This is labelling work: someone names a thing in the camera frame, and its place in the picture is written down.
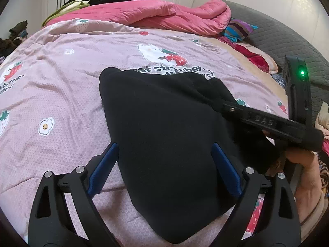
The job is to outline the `right hand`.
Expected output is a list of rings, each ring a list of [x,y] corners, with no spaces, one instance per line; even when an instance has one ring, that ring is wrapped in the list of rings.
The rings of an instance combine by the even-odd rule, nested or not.
[[[302,174],[295,191],[299,221],[302,223],[316,208],[322,195],[322,182],[317,154],[304,149],[288,149],[286,158],[302,166]]]

